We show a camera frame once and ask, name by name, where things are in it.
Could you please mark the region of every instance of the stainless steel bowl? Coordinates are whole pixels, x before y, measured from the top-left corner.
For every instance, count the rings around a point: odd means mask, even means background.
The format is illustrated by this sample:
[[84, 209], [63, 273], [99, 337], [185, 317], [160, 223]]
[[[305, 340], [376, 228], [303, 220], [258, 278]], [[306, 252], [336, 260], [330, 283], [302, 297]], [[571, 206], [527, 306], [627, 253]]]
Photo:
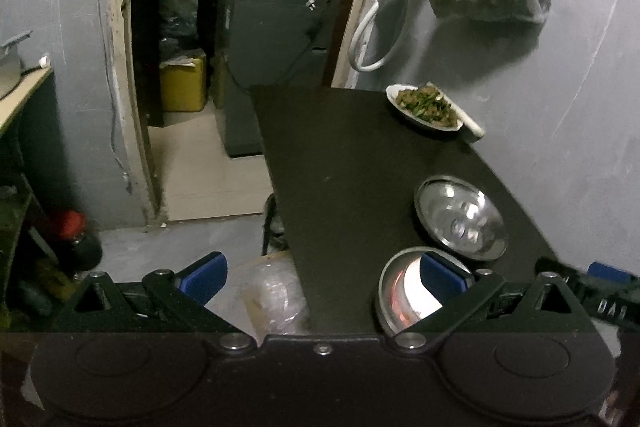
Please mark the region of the stainless steel bowl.
[[378, 321], [389, 336], [413, 326], [442, 308], [440, 302], [422, 285], [420, 278], [420, 258], [428, 251], [439, 253], [468, 272], [458, 259], [436, 248], [413, 247], [395, 254], [382, 270], [376, 296]]
[[0, 99], [6, 97], [20, 83], [20, 57], [17, 45], [31, 35], [31, 30], [0, 44]]
[[434, 176], [414, 196], [418, 219], [431, 237], [474, 261], [494, 261], [507, 248], [502, 216], [486, 195], [453, 176]]

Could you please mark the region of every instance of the metal screw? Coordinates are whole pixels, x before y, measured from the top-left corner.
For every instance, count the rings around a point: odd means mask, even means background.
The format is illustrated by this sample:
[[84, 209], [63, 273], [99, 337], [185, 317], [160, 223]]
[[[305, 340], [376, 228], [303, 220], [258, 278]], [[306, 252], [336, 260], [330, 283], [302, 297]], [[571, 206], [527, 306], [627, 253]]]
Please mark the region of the metal screw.
[[225, 333], [220, 337], [220, 346], [230, 351], [251, 347], [251, 337], [246, 333]]
[[420, 349], [427, 343], [427, 339], [422, 333], [398, 333], [395, 336], [396, 344], [404, 349]]
[[318, 355], [320, 355], [321, 357], [324, 357], [325, 355], [330, 354], [333, 350], [334, 350], [333, 347], [331, 347], [329, 344], [325, 344], [325, 343], [316, 344], [314, 346], [314, 351]]

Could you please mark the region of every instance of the blue gripper pad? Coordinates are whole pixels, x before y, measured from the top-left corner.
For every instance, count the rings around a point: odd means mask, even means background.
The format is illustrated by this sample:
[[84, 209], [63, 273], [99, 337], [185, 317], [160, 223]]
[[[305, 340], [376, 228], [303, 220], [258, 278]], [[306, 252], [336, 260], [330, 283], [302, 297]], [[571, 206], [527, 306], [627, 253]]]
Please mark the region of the blue gripper pad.
[[228, 265], [226, 257], [221, 253], [197, 267], [187, 275], [182, 275], [180, 291], [204, 306], [211, 298], [222, 290], [226, 283]]
[[629, 284], [633, 280], [633, 275], [629, 272], [619, 270], [608, 264], [598, 263], [597, 261], [590, 264], [587, 273], [599, 279], [606, 279], [621, 284]]
[[420, 260], [420, 279], [440, 304], [466, 291], [466, 282], [449, 268], [423, 253]]

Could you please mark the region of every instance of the floor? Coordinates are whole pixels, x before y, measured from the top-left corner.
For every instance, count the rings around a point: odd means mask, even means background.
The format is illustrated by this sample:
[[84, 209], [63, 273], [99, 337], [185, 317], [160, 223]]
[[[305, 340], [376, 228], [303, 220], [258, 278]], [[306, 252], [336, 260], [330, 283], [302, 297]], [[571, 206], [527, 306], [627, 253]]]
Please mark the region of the floor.
[[228, 279], [206, 307], [256, 337], [241, 291], [260, 260], [263, 222], [262, 216], [240, 216], [169, 223], [164, 229], [100, 232], [103, 257], [95, 269], [104, 270], [115, 282], [134, 282], [155, 269], [179, 271], [211, 251], [221, 251], [228, 261]]
[[149, 127], [152, 155], [169, 221], [263, 211], [273, 192], [264, 156], [229, 158], [211, 101], [196, 113], [165, 113]]

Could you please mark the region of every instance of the door frame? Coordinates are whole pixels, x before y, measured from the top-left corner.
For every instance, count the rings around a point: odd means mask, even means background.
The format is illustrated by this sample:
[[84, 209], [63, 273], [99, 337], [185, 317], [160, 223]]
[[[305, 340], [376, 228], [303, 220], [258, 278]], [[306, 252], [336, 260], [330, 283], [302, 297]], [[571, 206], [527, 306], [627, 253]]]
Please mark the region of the door frame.
[[[340, 57], [338, 67], [331, 75], [334, 86], [344, 85], [336, 82], [340, 75], [342, 52], [345, 51], [345, 42], [348, 44], [347, 35], [353, 18], [359, 16], [364, 0], [353, 0], [347, 13], [350, 13], [348, 22], [342, 22], [346, 26], [346, 33], [342, 42], [334, 42], [332, 46], [339, 46]], [[136, 97], [136, 85], [134, 83], [134, 71], [132, 60], [132, 33], [131, 33], [131, 0], [110, 0], [110, 31], [111, 31], [111, 66], [113, 71], [113, 84], [116, 94], [116, 104], [120, 127], [124, 138], [125, 152], [129, 164], [129, 178], [133, 194], [142, 204], [148, 225], [160, 224], [164, 220], [161, 212], [162, 193], [159, 184], [154, 179], [144, 147], [145, 137], [148, 138], [146, 124], [140, 120], [138, 100]]]
[[133, 194], [142, 204], [148, 225], [161, 221], [162, 194], [154, 183], [149, 159], [144, 147], [146, 125], [138, 113], [136, 84], [133, 81], [131, 39], [131, 0], [110, 0], [111, 64], [116, 93], [118, 117], [129, 163], [129, 178]]

